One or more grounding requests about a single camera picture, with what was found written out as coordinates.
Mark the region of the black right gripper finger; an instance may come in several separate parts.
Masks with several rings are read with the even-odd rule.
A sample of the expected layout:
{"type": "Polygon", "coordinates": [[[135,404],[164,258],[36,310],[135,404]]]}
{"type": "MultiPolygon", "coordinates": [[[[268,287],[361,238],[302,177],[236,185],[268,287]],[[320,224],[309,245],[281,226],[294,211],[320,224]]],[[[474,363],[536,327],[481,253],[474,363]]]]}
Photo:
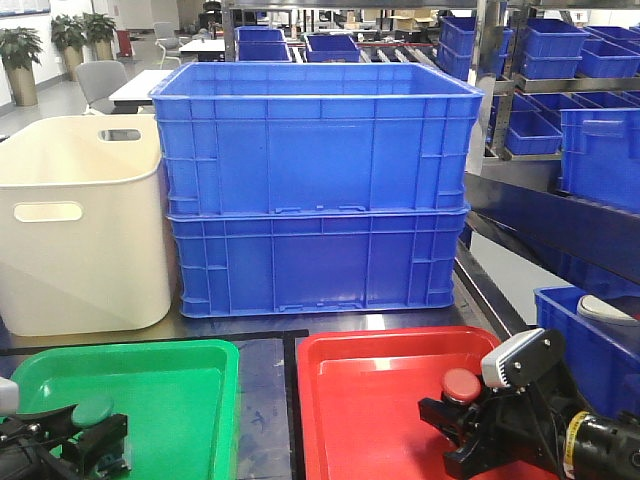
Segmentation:
{"type": "Polygon", "coordinates": [[[505,454],[496,442],[479,436],[470,438],[455,451],[443,454],[445,472],[454,479],[472,477],[505,465],[505,454]]]}
{"type": "Polygon", "coordinates": [[[418,402],[420,419],[445,436],[470,436],[479,429],[479,404],[424,398],[418,402]]]}

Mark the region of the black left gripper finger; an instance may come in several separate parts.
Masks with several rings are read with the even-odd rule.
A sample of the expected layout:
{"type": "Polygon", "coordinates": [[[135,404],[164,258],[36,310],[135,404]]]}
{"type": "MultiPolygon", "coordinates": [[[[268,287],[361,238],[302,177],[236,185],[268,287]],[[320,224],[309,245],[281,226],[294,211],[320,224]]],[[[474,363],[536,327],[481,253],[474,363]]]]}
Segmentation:
{"type": "Polygon", "coordinates": [[[112,414],[100,421],[71,416],[72,435],[62,443],[60,458],[77,474],[125,474],[131,470],[126,439],[128,416],[112,414]]]}
{"type": "Polygon", "coordinates": [[[76,405],[71,404],[58,409],[38,413],[13,414],[9,418],[25,425],[38,424],[41,430],[52,435],[72,435],[76,427],[72,422],[72,413],[76,405]]]}

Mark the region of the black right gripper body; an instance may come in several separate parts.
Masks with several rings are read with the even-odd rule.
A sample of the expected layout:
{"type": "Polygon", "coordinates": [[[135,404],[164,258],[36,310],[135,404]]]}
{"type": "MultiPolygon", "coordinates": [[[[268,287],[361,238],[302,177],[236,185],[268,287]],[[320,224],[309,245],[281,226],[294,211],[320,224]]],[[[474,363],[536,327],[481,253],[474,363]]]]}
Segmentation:
{"type": "Polygon", "coordinates": [[[532,386],[523,393],[496,394],[483,404],[470,437],[474,463],[558,463],[565,393],[532,386]]]}

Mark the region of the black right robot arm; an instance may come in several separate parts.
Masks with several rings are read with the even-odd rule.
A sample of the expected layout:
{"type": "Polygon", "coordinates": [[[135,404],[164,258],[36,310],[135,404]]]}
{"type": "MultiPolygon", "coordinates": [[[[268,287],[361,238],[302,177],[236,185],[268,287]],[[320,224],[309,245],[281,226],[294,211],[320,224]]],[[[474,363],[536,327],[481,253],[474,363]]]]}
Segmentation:
{"type": "Polygon", "coordinates": [[[455,446],[443,455],[449,476],[471,479],[521,461],[559,479],[638,478],[638,416],[591,411],[564,362],[507,388],[490,387],[467,369],[446,374],[474,387],[470,400],[442,391],[421,399],[418,409],[455,446]]]}

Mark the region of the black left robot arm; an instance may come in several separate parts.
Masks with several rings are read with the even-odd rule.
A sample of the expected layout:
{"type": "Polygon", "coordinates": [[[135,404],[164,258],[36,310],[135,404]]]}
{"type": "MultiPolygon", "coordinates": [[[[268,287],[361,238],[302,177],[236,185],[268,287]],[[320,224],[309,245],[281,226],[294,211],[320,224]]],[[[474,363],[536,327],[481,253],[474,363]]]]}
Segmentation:
{"type": "Polygon", "coordinates": [[[3,479],[119,479],[131,471],[129,418],[83,404],[1,420],[3,479]]]}

